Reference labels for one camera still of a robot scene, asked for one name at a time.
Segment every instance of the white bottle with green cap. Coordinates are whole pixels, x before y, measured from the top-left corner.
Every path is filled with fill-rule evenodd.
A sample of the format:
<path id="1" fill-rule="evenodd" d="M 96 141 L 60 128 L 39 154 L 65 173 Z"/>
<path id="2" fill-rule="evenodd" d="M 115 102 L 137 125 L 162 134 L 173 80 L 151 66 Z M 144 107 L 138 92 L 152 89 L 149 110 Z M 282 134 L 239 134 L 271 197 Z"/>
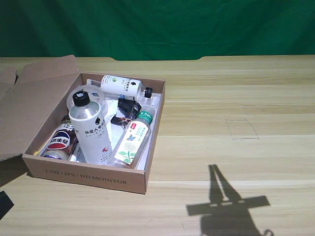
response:
<path id="1" fill-rule="evenodd" d="M 151 133 L 154 115 L 153 107 L 142 106 L 137 119 L 128 124 L 119 139 L 110 158 L 111 166 L 135 169 Z"/>

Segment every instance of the box lid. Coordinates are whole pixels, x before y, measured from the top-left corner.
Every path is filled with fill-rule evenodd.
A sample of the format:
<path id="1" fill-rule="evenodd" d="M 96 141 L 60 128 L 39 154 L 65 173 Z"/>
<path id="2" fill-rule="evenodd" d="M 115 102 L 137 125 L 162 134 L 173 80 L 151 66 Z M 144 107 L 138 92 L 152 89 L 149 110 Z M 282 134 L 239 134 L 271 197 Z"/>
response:
<path id="1" fill-rule="evenodd" d="M 0 161 L 24 153 L 79 71 L 73 55 L 26 65 L 0 100 Z M 3 79 L 12 82 L 8 77 Z"/>
<path id="2" fill-rule="evenodd" d="M 14 86 L 16 78 L 14 66 L 9 66 L 0 72 L 0 100 Z"/>

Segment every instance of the cardboard box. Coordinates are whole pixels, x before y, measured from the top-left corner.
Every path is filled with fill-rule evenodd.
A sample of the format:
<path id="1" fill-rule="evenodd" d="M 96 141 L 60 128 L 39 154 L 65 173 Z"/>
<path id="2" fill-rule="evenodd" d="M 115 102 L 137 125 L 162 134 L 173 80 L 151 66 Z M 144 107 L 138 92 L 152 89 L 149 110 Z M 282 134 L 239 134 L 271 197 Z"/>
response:
<path id="1" fill-rule="evenodd" d="M 102 77 L 103 74 L 80 73 L 72 55 L 25 66 L 15 85 L 10 85 L 0 101 L 0 161 L 22 154 L 34 177 L 145 194 L 164 104 L 164 80 L 130 77 L 161 93 L 144 170 L 33 155 L 68 113 L 68 94 L 87 79 L 101 81 Z"/>

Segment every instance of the plastic water bottle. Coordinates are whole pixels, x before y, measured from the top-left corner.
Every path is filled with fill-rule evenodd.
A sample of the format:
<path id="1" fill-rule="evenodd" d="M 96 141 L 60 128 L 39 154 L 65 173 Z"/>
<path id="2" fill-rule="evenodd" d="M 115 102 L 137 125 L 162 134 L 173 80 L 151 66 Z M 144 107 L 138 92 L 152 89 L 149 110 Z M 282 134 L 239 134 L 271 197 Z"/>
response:
<path id="1" fill-rule="evenodd" d="M 152 96 L 152 88 L 144 87 L 140 80 L 113 75 L 104 75 L 100 89 L 105 93 L 119 94 L 119 98 L 127 100 L 139 101 Z"/>
<path id="2" fill-rule="evenodd" d="M 101 105 L 85 91 L 73 95 L 69 117 L 87 163 L 107 165 L 112 153 Z"/>
<path id="3" fill-rule="evenodd" d="M 112 155 L 111 166 L 135 169 L 151 133 L 150 124 L 155 115 L 153 107 L 144 105 L 119 139 Z"/>

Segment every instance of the green cloth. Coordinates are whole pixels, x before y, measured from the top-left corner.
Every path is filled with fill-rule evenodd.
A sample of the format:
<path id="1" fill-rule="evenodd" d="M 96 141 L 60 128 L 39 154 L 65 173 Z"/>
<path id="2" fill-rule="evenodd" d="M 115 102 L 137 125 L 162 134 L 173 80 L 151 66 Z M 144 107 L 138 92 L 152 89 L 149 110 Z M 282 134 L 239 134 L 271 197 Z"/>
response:
<path id="1" fill-rule="evenodd" d="M 0 57 L 315 54 L 315 0 L 2 0 Z"/>

